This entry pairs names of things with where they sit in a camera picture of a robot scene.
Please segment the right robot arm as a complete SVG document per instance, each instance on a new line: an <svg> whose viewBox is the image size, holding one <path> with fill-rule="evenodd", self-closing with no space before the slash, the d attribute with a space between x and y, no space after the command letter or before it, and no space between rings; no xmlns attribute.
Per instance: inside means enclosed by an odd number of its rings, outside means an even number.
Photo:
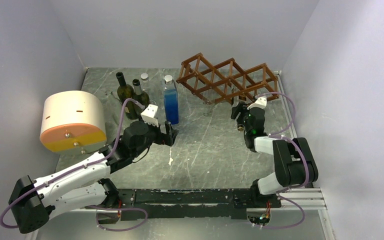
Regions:
<svg viewBox="0 0 384 240"><path fill-rule="evenodd" d="M243 132L245 146L254 153L271 156L274 172L255 180L250 202L262 207L274 195L291 187L304 187L319 178L315 159L304 137L288 138L265 132L265 110L239 103L231 108L231 119Z"/></svg>

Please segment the brown wooden wine rack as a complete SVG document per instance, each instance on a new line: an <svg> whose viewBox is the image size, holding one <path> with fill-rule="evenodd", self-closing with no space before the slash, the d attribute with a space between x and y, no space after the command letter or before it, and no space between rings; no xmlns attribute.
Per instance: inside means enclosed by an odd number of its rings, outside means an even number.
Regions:
<svg viewBox="0 0 384 240"><path fill-rule="evenodd" d="M212 64L200 52L181 62L179 85L203 101L205 93L216 93L215 103L232 103L235 97L252 101L260 91L267 92L268 101L279 98L278 78L266 63L244 69L232 57Z"/></svg>

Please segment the clear square gold-label bottle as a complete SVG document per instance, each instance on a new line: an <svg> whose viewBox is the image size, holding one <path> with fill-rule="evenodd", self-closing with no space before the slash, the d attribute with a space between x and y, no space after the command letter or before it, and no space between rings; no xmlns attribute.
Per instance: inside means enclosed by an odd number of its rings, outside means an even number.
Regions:
<svg viewBox="0 0 384 240"><path fill-rule="evenodd" d="M247 120L249 118L249 111L247 107L248 103L245 95L240 94L232 98L230 118L232 120L236 120L236 128L240 132L243 132L245 130Z"/></svg>

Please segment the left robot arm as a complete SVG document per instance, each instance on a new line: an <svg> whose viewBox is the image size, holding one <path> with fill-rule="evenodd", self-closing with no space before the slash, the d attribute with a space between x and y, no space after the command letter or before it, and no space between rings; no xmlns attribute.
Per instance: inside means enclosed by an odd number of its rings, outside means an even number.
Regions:
<svg viewBox="0 0 384 240"><path fill-rule="evenodd" d="M109 180L110 174L132 164L152 144L172 146L178 135L168 121L166 132L159 125L134 121L108 145L81 162L45 177L29 175L15 182L8 201L21 234L31 233L50 219L74 209L103 205L114 207L119 192Z"/></svg>

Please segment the blue square bottle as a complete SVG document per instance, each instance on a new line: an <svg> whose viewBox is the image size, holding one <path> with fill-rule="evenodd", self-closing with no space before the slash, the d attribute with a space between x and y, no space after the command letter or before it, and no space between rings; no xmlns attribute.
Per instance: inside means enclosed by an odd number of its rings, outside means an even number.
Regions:
<svg viewBox="0 0 384 240"><path fill-rule="evenodd" d="M166 120L172 125L179 123L178 91L172 75L164 76L163 98Z"/></svg>

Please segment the clear round glass bottle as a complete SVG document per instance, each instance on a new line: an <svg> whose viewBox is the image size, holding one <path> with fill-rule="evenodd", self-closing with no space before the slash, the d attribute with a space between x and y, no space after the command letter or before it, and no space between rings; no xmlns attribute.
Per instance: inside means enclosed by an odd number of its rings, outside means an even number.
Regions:
<svg viewBox="0 0 384 240"><path fill-rule="evenodd" d="M216 105L216 99L218 98L218 94L214 89L206 90L203 93L204 96L204 112L203 115L205 117L209 117L212 115L212 112L214 110L214 107Z"/></svg>

